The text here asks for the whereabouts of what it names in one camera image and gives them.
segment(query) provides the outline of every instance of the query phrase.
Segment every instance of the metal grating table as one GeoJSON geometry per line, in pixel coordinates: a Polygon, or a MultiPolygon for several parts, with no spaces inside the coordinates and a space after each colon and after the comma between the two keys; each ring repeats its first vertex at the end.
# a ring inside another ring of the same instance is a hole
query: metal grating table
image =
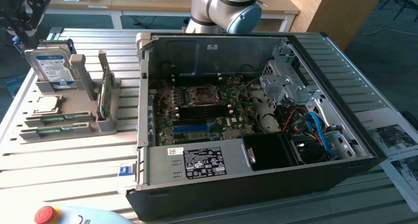
{"type": "MultiPolygon", "coordinates": [[[[96,57],[106,50],[110,70],[121,79],[114,135],[19,145],[13,140],[25,103],[37,95],[30,70],[0,125],[0,197],[112,210],[140,223],[124,194],[117,194],[117,172],[136,159],[138,62],[134,37],[140,30],[64,29],[49,39],[74,42],[86,56],[93,79],[101,78],[96,57]]],[[[327,37],[295,34],[352,111],[391,107],[327,37]]],[[[344,180],[327,192],[189,215],[154,223],[392,223],[418,222],[379,167],[344,180]]]]}

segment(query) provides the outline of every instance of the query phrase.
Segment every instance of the emergency stop button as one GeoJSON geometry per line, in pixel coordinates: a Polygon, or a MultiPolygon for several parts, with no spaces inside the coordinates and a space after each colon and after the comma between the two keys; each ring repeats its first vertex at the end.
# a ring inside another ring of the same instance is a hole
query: emergency stop button
{"type": "Polygon", "coordinates": [[[50,206],[42,206],[34,214],[35,224],[50,224],[58,213],[50,206]]]}

